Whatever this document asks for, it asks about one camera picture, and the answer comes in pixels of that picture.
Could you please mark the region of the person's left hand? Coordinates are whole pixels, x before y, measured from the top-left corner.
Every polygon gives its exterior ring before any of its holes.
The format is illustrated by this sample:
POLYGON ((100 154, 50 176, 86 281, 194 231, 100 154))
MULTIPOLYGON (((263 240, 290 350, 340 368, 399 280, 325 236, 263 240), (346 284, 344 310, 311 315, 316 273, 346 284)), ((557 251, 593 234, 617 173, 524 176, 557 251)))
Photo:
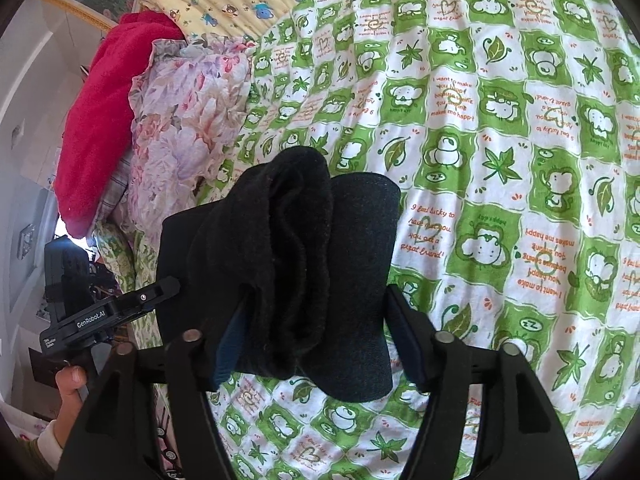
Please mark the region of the person's left hand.
POLYGON ((56 442, 64 448, 84 403, 80 390, 87 383, 87 374, 80 366, 66 366, 56 373, 55 381, 61 406, 54 421, 53 434, 56 442))

